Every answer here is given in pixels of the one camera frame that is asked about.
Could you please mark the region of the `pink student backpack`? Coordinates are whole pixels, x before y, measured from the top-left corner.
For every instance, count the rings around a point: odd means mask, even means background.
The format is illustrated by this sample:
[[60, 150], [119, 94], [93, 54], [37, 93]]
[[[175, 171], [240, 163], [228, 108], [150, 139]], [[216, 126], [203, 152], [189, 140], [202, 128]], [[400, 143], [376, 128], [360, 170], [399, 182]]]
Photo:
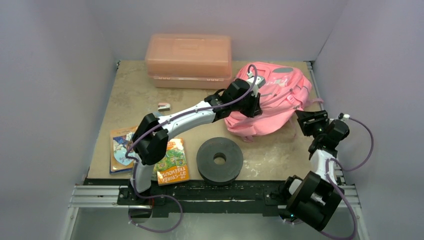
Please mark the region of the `pink student backpack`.
[[227, 130], [245, 142], [253, 137], [265, 136], [279, 130], [290, 122], [296, 110], [304, 110], [313, 103], [322, 103], [321, 98], [310, 98], [312, 83], [302, 71], [295, 67], [267, 62], [252, 63], [264, 85], [258, 89], [262, 114], [253, 118], [240, 112], [232, 112], [224, 119]]

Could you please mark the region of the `orange treehouse book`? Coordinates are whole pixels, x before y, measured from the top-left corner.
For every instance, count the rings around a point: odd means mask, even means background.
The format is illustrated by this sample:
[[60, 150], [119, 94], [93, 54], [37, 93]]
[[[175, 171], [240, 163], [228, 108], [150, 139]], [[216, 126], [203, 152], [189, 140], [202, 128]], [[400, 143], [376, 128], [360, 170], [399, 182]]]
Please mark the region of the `orange treehouse book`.
[[160, 186], [190, 180], [182, 138], [173, 138], [167, 143], [165, 156], [155, 164], [153, 172]]

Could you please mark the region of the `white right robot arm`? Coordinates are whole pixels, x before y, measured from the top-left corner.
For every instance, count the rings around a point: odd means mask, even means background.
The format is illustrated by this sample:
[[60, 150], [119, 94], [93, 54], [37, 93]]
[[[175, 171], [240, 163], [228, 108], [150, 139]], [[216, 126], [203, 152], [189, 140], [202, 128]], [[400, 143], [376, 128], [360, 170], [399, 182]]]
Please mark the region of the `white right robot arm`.
[[325, 110], [296, 110], [297, 122], [304, 136], [312, 137], [308, 148], [312, 170], [304, 178], [289, 177], [280, 196], [286, 210], [317, 231], [326, 226], [340, 202], [341, 188], [334, 173], [336, 147], [350, 133], [340, 119], [330, 119]]

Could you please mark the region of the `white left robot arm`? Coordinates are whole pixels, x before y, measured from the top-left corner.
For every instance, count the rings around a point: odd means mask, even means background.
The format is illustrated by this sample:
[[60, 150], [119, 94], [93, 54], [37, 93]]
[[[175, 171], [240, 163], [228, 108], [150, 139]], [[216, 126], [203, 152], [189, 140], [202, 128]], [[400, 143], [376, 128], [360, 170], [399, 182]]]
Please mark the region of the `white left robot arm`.
[[135, 153], [136, 163], [130, 179], [133, 187], [130, 199], [138, 205], [148, 201], [154, 166], [165, 157], [169, 140], [200, 125], [227, 118], [232, 112], [240, 112], [248, 118], [260, 115], [259, 89], [265, 83], [261, 76], [247, 80], [237, 78], [228, 88], [218, 90], [190, 108], [160, 117], [147, 114], [129, 147]]

